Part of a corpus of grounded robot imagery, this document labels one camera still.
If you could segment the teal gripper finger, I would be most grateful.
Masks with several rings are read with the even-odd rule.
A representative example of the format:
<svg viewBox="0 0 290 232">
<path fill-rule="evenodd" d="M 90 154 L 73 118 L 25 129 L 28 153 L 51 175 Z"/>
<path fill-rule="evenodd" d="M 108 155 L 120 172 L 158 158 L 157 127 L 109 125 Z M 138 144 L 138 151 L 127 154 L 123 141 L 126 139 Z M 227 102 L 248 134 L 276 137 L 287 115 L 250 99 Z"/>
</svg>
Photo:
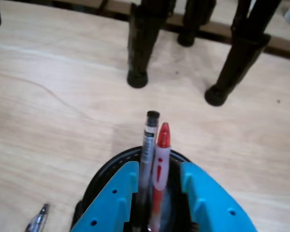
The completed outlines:
<svg viewBox="0 0 290 232">
<path fill-rule="evenodd" d="M 237 201 L 206 171 L 192 162 L 180 164 L 181 192 L 188 197 L 191 221 L 201 232 L 255 232 Z"/>
<path fill-rule="evenodd" d="M 129 161 L 107 182 L 71 229 L 72 232 L 122 232 L 129 222 L 132 195 L 138 191 L 139 163 Z"/>
</svg>

